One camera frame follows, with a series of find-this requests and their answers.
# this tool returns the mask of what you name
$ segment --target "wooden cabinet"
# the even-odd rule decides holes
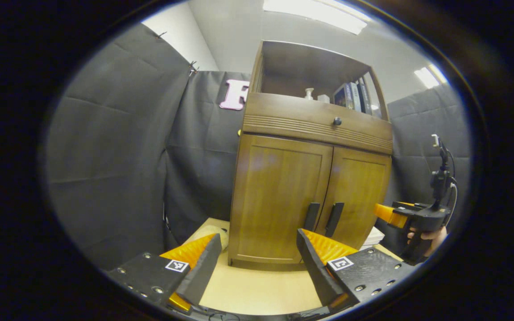
[[[365,75],[382,119],[302,98],[307,87],[331,96]],[[323,49],[264,41],[241,132],[229,264],[300,262],[296,230],[305,224],[360,248],[376,221],[374,205],[384,200],[392,154],[392,126],[371,67]]]
[[[296,230],[324,202],[332,147],[243,135],[232,203],[230,258],[298,263]]]

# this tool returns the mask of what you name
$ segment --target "pink letter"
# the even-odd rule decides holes
[[[223,109],[241,110],[243,104],[239,102],[239,98],[243,98],[243,102],[247,100],[247,92],[249,88],[249,81],[237,81],[229,79],[226,81],[229,88],[225,100],[220,104]]]

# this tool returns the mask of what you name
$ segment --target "cabinet door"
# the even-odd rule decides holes
[[[316,232],[326,233],[334,203],[342,202],[332,239],[360,249],[376,223],[375,203],[382,203],[390,178],[390,156],[334,148],[330,182]]]
[[[296,230],[326,195],[332,147],[242,135],[231,207],[229,258],[298,263]],[[320,213],[316,214],[315,223]]]

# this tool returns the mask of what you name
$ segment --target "cabinet handle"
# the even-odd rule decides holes
[[[312,231],[315,229],[316,214],[319,213],[320,203],[311,203],[308,206],[307,217],[304,219],[304,229]]]
[[[330,212],[330,217],[328,218],[328,223],[326,227],[326,233],[324,236],[330,238],[334,235],[334,230],[336,230],[336,226],[338,224],[338,220],[340,219],[340,214],[342,214],[342,209],[344,208],[344,203],[334,203],[332,205],[332,211]]]

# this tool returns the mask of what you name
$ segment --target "black handle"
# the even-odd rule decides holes
[[[424,254],[432,245],[432,240],[422,240],[422,232],[414,232],[414,237],[410,240],[410,244],[404,248],[400,258],[409,265],[416,265],[426,260]]]
[[[319,213],[320,203],[311,203],[308,206],[307,217],[304,219],[304,229],[312,231],[315,229],[316,214]]]
[[[340,219],[340,214],[342,214],[342,209],[344,208],[344,203],[334,203],[332,205],[332,211],[330,212],[330,217],[328,218],[327,223],[327,231],[324,233],[324,236],[330,238],[334,235],[334,230],[336,230],[336,226],[338,224],[338,220]]]

